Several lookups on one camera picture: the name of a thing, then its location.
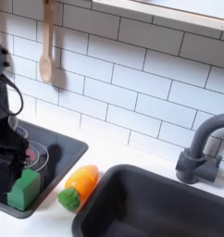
black sink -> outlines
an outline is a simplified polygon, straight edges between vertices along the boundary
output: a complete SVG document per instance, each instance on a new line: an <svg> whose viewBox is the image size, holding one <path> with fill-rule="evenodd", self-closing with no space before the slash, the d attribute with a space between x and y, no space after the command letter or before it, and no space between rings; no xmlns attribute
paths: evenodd
<svg viewBox="0 0 224 237"><path fill-rule="evenodd" d="M74 237L224 237L224 198L133 166L111 168Z"/></svg>

tile backsplash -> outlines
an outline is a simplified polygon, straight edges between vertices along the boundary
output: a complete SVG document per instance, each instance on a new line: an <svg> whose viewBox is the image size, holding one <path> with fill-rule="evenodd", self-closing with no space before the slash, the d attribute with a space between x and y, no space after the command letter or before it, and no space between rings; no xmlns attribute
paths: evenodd
<svg viewBox="0 0 224 237"><path fill-rule="evenodd" d="M60 131L81 129L176 162L198 126L224 113L223 31L58 0L49 85L38 65L42 20L42 0L0 0L0 42L10 53L6 74L24 95L21 119L49 118ZM224 129L205 153L224 159Z"/></svg>

faucet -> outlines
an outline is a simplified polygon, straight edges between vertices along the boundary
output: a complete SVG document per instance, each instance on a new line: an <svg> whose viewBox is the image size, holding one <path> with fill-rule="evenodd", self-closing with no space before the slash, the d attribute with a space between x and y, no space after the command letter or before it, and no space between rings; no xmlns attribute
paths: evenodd
<svg viewBox="0 0 224 237"><path fill-rule="evenodd" d="M216 130L224 128L224 114L206 120L196 131L190 148L180 153L176 166L177 178L187 184L195 184L200 179L214 182L222 157L208 159L203 151L208 137Z"/></svg>

toy carrot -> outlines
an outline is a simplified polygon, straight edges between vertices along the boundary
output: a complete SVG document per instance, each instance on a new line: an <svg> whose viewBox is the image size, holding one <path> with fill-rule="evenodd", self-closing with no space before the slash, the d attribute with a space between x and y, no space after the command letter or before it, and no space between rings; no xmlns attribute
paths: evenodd
<svg viewBox="0 0 224 237"><path fill-rule="evenodd" d="M68 210L75 210L91 195L97 180L96 166L77 169L66 181L65 190L57 196L59 203Z"/></svg>

wooden utensil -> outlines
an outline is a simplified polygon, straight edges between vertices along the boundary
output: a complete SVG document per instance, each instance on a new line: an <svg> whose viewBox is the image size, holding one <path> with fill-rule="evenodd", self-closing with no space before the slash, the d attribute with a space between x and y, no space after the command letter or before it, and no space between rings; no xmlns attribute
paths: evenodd
<svg viewBox="0 0 224 237"><path fill-rule="evenodd" d="M43 54L40 60L40 73L45 83L53 80L54 62L52 58L53 22L55 0L43 0L44 3L44 26L43 26Z"/></svg>

